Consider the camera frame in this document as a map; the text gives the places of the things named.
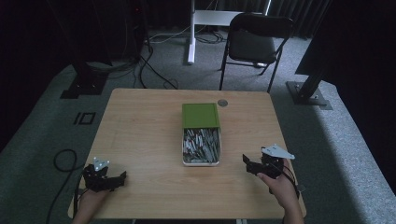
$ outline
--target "green box lid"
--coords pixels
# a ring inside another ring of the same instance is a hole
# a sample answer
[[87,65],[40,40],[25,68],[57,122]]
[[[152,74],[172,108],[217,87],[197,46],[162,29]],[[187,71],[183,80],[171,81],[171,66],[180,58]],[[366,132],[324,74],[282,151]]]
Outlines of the green box lid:
[[183,104],[183,128],[219,128],[217,105]]

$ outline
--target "cable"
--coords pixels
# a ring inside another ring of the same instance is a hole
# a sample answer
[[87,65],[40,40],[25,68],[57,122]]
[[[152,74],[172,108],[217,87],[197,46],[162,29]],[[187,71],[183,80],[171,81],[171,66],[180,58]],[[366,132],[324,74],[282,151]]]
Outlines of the cable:
[[[62,153],[65,153],[65,152],[71,152],[73,154],[73,165],[70,169],[63,169],[57,163],[57,159],[58,159],[59,155],[61,155]],[[77,166],[77,159],[78,159],[77,153],[73,149],[63,149],[63,150],[59,151],[58,153],[56,153],[53,158],[53,165],[55,166],[55,168],[60,172],[68,173],[68,175],[67,175],[66,179],[64,180],[64,183],[62,184],[61,188],[59,189],[58,193],[56,194],[55,198],[53,199],[53,201],[49,207],[46,223],[50,223],[50,215],[52,213],[52,209],[53,209],[56,201],[58,200],[59,196],[61,195],[62,191],[64,190],[66,183],[69,181],[70,176],[73,174],[74,171],[76,171],[84,166],[84,164]]]
[[152,54],[154,53],[154,50],[153,50],[153,48],[151,47],[151,46],[149,46],[148,47],[148,51],[150,52],[150,54],[149,54],[149,56],[148,56],[148,58],[147,59],[144,59],[142,56],[140,56],[140,58],[143,60],[143,65],[141,65],[140,66],[140,71],[139,71],[139,81],[140,81],[140,83],[142,84],[142,86],[143,86],[143,88],[144,89],[147,89],[147,86],[145,85],[145,83],[143,82],[143,69],[146,67],[146,65],[148,65],[148,67],[159,77],[159,78],[161,78],[162,80],[164,80],[165,82],[163,83],[163,86],[165,87],[165,84],[166,83],[168,83],[168,84],[170,84],[175,90],[177,90],[178,89],[178,84],[177,84],[177,81],[175,80],[175,82],[176,82],[176,85],[175,84],[173,84],[172,82],[171,82],[171,80],[174,80],[174,79],[166,79],[165,77],[163,77],[163,76],[161,76],[161,74],[160,73],[158,73],[152,66],[151,66],[151,64],[149,64],[149,59],[151,58],[151,56],[152,56]]

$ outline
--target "white desk leg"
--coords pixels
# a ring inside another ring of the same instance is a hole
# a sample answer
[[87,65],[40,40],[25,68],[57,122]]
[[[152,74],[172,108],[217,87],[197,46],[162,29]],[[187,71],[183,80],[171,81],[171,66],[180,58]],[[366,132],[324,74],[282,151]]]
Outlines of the white desk leg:
[[195,21],[194,21],[194,14],[195,14],[195,1],[191,0],[191,36],[190,36],[190,47],[189,47],[189,64],[194,63],[195,57]]

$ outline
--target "robotic hand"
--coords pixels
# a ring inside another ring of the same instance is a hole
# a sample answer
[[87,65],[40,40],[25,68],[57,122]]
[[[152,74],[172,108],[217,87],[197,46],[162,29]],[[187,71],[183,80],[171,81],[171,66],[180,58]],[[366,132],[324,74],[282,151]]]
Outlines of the robotic hand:
[[93,164],[89,164],[84,168],[83,176],[87,189],[95,192],[106,189],[114,191],[115,188],[124,185],[126,171],[117,177],[107,177],[108,164],[109,161],[100,161],[97,158],[93,158]]

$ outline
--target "wooden table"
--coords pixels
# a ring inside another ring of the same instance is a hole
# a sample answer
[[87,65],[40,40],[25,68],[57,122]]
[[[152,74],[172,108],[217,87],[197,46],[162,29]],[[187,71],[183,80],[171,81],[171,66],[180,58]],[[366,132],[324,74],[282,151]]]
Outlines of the wooden table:
[[[218,100],[228,103],[218,105],[220,164],[186,167],[181,105]],[[110,160],[108,176],[128,176],[96,218],[282,218],[276,198],[242,162],[242,154],[259,162],[261,147],[272,144],[286,149],[266,92],[115,89],[87,163]]]

